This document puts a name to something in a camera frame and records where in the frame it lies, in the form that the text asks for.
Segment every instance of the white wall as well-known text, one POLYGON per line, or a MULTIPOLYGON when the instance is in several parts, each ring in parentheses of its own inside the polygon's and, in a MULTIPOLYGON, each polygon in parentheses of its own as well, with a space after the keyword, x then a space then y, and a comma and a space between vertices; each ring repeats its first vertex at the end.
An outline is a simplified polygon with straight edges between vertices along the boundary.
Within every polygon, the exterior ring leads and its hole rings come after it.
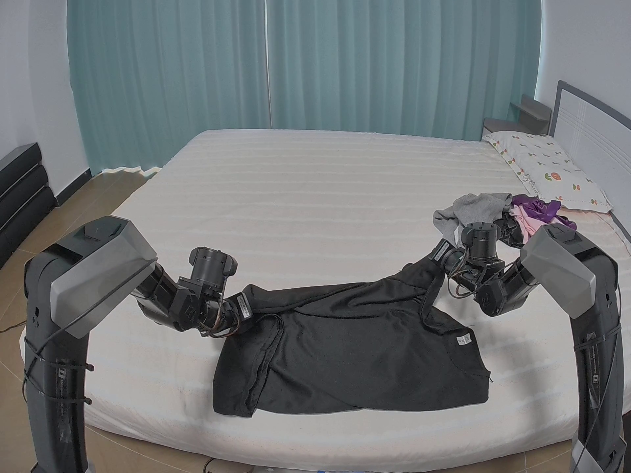
POLYGON ((631 117, 631 0, 542 0, 535 98, 554 107, 559 80, 631 117))
POLYGON ((0 157, 38 142, 57 195, 88 169, 69 83, 67 0, 0 0, 0 157))

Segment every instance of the clothing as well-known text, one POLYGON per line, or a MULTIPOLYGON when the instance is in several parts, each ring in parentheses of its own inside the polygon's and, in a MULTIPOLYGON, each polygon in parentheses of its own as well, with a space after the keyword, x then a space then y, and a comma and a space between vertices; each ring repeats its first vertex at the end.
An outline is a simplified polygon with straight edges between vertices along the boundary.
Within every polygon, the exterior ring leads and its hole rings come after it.
POLYGON ((540 221, 539 219, 534 219, 530 217, 523 206, 518 205, 509 210, 509 214, 517 221, 519 227, 521 228, 522 235, 524 236, 524 243, 528 241, 528 239, 535 234, 535 232, 543 225, 547 224, 563 224, 561 221, 552 217, 552 220, 549 223, 545 223, 540 221))
POLYGON ((500 228, 500 241, 509 247, 524 247, 522 228, 508 212, 502 212, 502 216, 495 224, 500 228))
POLYGON ((524 212, 531 219, 538 219, 544 224, 550 224, 553 219, 561 222, 562 224, 576 229, 576 223, 570 221, 567 217, 557 214, 561 208, 561 202, 553 200, 549 203, 537 198, 531 197, 525 194, 517 194, 512 198, 513 206, 521 206, 524 208, 524 212))
POLYGON ((509 193, 466 194, 454 201, 451 207, 436 210, 433 224, 443 238, 452 245, 462 247, 460 235, 463 227, 469 223, 494 222, 510 209, 511 200, 509 193))
POLYGON ((445 275, 429 257, 376 282, 266 291, 226 339, 213 383, 219 414, 360 408, 431 411, 484 403, 490 372, 473 331, 433 307, 445 275))

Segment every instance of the floral pillowcase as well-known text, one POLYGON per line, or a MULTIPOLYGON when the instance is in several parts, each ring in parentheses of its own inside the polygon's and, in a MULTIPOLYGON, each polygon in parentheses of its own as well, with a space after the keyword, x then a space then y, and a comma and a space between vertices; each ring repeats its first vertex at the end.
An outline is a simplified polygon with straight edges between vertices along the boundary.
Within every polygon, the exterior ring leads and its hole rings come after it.
POLYGON ((565 154, 554 138, 498 131, 482 138, 517 174, 528 193, 543 201, 561 201, 568 209, 607 213, 604 192, 565 154))

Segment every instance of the pile of clothes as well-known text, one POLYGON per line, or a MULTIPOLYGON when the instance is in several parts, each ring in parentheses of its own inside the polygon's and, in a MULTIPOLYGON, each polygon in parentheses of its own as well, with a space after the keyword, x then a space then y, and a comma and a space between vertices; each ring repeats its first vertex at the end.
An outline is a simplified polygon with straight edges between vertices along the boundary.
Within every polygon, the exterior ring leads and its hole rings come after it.
POLYGON ((444 210, 436 210, 433 224, 443 238, 462 245, 460 234, 469 223, 495 223, 500 240, 511 247, 522 247, 542 225, 560 223, 576 229, 576 223, 558 214, 561 202, 546 203, 525 194, 466 194, 444 210))

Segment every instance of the black furniture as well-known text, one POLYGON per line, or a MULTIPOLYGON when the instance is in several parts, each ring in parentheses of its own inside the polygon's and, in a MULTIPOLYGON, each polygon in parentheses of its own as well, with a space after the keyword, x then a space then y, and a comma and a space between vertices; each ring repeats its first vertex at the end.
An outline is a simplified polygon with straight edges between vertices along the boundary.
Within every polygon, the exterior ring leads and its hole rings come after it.
POLYGON ((0 160, 0 267, 54 207, 36 143, 13 149, 0 160))
POLYGON ((518 111, 517 122, 493 119, 487 117, 484 120, 482 136, 496 131, 519 131, 532 135, 547 135, 549 130, 552 110, 528 95, 521 95, 521 103, 512 103, 510 106, 518 111))

